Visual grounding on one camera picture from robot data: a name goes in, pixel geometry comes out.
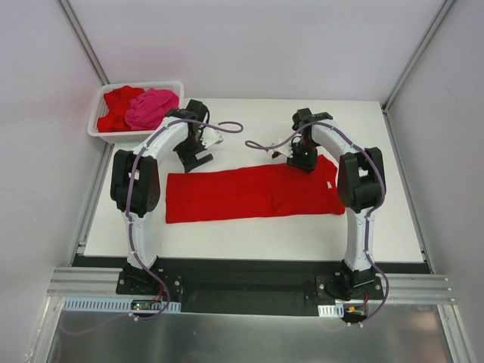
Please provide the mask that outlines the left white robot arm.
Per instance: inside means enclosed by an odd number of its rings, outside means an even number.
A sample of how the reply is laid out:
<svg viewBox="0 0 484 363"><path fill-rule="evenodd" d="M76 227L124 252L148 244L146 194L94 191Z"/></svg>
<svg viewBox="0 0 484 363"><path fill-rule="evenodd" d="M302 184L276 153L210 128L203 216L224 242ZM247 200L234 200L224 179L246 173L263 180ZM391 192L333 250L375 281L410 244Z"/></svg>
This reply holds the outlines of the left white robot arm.
<svg viewBox="0 0 484 363"><path fill-rule="evenodd" d="M118 294L149 295L163 292L156 268L151 213L161 196L159 168L166 155L175 152L186 173L213 160L207 150L203 127L209 109L191 100L183 109L171 109L154 133L132 150L119 149L113 157L110 198L126 222L129 255L116 287Z"/></svg>

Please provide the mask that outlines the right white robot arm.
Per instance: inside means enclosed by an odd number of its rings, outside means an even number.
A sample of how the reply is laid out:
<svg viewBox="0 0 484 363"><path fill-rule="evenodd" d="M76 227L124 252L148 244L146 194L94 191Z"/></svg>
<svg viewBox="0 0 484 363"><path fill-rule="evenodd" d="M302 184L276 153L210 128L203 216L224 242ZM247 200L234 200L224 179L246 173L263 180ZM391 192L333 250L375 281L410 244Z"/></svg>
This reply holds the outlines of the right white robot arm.
<svg viewBox="0 0 484 363"><path fill-rule="evenodd" d="M305 172L315 170L318 146L338 160L337 193L346 208L347 246L341 271L324 284L324 292L343 301L358 298L376 282L374 219L386 196L382 152L377 147L358 146L329 113L304 108L292 120L300 139L291 143L290 166Z"/></svg>

